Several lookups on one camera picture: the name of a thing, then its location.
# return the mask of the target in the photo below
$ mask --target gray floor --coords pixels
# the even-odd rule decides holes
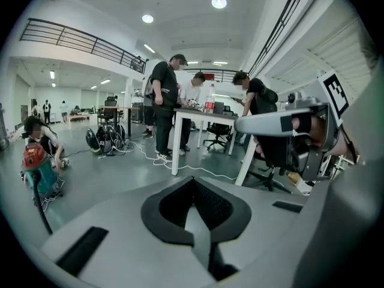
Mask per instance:
[[[56,129],[59,139],[66,144],[67,155],[88,149],[85,141],[86,129],[87,126],[81,124],[73,127],[72,130],[59,127]],[[133,140],[149,157],[155,158],[154,139],[144,140],[139,135],[144,129],[144,125],[133,124]],[[172,148],[173,131],[169,142],[169,147]],[[197,149],[196,144],[197,133],[192,132],[188,144],[192,149],[185,157],[180,157],[179,167],[184,165],[204,167],[218,175],[223,174],[231,178],[237,176],[241,167],[240,160],[245,154],[241,146],[235,145],[232,155],[228,156],[218,145],[208,152],[204,146]],[[37,208],[33,206],[31,194],[19,177],[24,147],[24,141],[21,140],[12,143],[4,152],[0,152],[0,204],[16,234],[22,239],[27,238],[36,247],[40,247],[48,235],[39,218]],[[136,146],[133,152],[119,157],[99,160],[88,151],[71,155],[69,159],[70,167],[62,173],[62,178],[65,180],[64,197],[50,203],[46,211],[53,231],[58,230],[91,206],[118,193],[173,178],[169,169],[164,166],[153,166],[152,160],[146,159]],[[203,170],[179,170],[178,176],[189,175],[214,177]],[[218,179],[230,184],[234,183],[227,178]],[[285,176],[277,174],[276,179],[290,187],[291,191],[292,189],[295,191]],[[257,179],[250,177],[245,184],[250,185],[255,182]]]

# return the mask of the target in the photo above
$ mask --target bottle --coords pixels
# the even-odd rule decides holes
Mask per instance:
[[[214,112],[214,106],[215,106],[215,85],[212,83],[211,87],[209,88],[209,94],[205,101],[205,112],[206,113],[213,113]]]

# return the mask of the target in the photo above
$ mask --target table leg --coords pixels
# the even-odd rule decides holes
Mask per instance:
[[[128,109],[128,137],[131,137],[131,113],[132,113],[132,110],[131,109]]]
[[[233,146],[235,144],[235,138],[236,138],[236,130],[234,130],[232,133],[232,140],[230,141],[230,147],[228,152],[229,155],[232,155]]]
[[[239,175],[236,179],[235,185],[242,185],[244,182],[245,176],[247,175],[248,169],[250,168],[251,161],[253,158],[254,150],[256,148],[256,143],[253,141],[253,136],[251,136],[250,142],[248,144],[247,152],[242,162],[242,166],[239,172]]]
[[[181,123],[182,118],[178,114],[176,114],[175,133],[173,134],[172,175],[178,174]]]
[[[117,110],[117,108],[116,108],[116,110],[113,110],[113,127],[115,130],[118,127],[118,110]]]
[[[201,121],[200,122],[200,130],[199,130],[199,138],[197,140],[197,148],[200,148],[200,146],[202,145],[203,126],[204,126],[204,121]]]

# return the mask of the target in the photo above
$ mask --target black cap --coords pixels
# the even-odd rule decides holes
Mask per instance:
[[[182,61],[184,62],[184,65],[185,65],[185,66],[188,66],[187,59],[186,59],[185,56],[182,55],[181,53],[179,53],[179,54],[174,55],[173,57],[171,57],[171,59],[169,60],[169,62],[172,61],[173,59],[180,59],[180,60],[182,60]]]

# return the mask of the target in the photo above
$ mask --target black hose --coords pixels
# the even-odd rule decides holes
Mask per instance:
[[[38,182],[40,181],[41,179],[41,175],[40,175],[40,172],[39,171],[34,171],[32,172],[32,179],[33,179],[33,189],[34,189],[34,196],[35,196],[35,201],[36,201],[36,204],[37,204],[37,209],[38,209],[38,212],[40,214],[40,217],[44,223],[44,226],[46,227],[47,231],[48,231],[48,234],[52,234],[52,229],[50,228],[49,226],[49,223],[47,221],[47,218],[46,218],[46,215],[44,214],[44,211],[43,211],[43,207],[41,206],[41,201],[40,201],[40,195],[37,191],[37,185],[38,185]]]

